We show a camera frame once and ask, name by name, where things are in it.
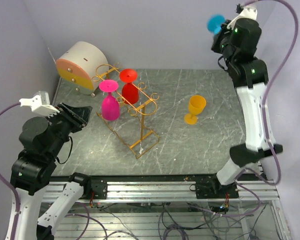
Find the blue plastic wine glass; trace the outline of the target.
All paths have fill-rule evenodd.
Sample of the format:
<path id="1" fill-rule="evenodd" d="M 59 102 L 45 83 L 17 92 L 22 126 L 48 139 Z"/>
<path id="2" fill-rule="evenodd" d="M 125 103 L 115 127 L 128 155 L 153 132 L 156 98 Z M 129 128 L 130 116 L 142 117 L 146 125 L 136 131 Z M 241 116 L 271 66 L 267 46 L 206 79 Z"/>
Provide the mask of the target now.
<path id="1" fill-rule="evenodd" d="M 221 31 L 221 25 L 226 21 L 225 17 L 221 14 L 214 14 L 212 15 L 209 20 L 207 21 L 206 27 L 207 30 L 217 35 Z"/>

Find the pink plastic wine glass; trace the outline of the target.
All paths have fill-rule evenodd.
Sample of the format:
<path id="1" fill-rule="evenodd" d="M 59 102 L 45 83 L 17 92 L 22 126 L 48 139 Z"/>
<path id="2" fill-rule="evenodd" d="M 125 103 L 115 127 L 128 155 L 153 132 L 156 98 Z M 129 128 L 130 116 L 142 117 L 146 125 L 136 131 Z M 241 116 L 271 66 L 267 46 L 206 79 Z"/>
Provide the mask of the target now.
<path id="1" fill-rule="evenodd" d="M 101 105 L 102 117 L 107 121 L 115 121 L 120 117 L 120 105 L 112 93 L 119 88 L 119 84 L 112 79 L 103 80 L 99 84 L 99 89 L 108 95 L 104 98 Z"/>

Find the red plastic wine glass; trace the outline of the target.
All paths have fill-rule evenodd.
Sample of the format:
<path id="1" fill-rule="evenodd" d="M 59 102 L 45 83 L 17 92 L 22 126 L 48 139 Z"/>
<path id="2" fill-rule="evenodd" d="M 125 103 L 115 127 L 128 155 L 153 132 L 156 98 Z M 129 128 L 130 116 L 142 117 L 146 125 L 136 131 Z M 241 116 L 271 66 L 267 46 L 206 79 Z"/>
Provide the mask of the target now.
<path id="1" fill-rule="evenodd" d="M 120 72 L 119 78 L 124 82 L 121 94 L 125 98 L 125 103 L 134 105 L 139 100 L 139 90 L 135 87 L 133 82 L 137 79 L 138 73 L 131 68 L 124 69 Z"/>

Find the yellow plastic wine glass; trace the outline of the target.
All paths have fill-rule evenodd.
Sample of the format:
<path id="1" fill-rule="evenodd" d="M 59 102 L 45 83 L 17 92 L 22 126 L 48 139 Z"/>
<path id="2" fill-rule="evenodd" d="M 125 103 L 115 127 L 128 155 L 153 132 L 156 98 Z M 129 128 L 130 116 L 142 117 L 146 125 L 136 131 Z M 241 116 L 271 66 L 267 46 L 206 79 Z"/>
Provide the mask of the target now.
<path id="1" fill-rule="evenodd" d="M 207 101 L 201 95 L 193 95 L 189 99 L 188 103 L 188 111 L 184 116 L 184 121 L 188 125 L 194 125 L 198 121 L 198 115 L 202 113 L 204 108 L 206 107 Z"/>

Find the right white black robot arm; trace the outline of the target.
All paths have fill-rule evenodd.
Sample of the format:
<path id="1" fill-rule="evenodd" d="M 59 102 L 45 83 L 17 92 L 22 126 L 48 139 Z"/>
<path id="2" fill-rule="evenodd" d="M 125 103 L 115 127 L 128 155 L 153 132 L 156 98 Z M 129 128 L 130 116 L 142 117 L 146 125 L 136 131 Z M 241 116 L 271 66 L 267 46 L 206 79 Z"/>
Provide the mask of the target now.
<path id="1" fill-rule="evenodd" d="M 256 20 L 230 20 L 214 15 L 207 22 L 213 33 L 211 50 L 224 60 L 223 70 L 232 80 L 245 123 L 245 142 L 229 149 L 229 160 L 213 175 L 190 187 L 198 199 L 221 198 L 235 190 L 235 179 L 263 158 L 283 152 L 283 146 L 269 147 L 263 123 L 262 100 L 269 78 L 266 63 L 255 57 L 262 29 Z"/>

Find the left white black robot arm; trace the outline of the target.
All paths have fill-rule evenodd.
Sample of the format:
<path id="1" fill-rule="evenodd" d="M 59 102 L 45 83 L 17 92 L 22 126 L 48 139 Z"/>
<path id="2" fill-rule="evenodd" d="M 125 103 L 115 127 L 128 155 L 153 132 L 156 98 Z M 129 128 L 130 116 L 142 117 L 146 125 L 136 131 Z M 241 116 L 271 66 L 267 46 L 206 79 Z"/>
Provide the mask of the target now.
<path id="1" fill-rule="evenodd" d="M 61 148 L 72 141 L 71 134 L 87 126 L 91 112 L 91 106 L 60 103 L 51 116 L 36 116 L 23 124 L 19 136 L 23 150 L 11 168 L 14 200 L 6 239 L 54 239 L 59 224 L 75 202 L 91 196 L 91 177 L 75 172 L 50 208 L 39 215 Z"/>

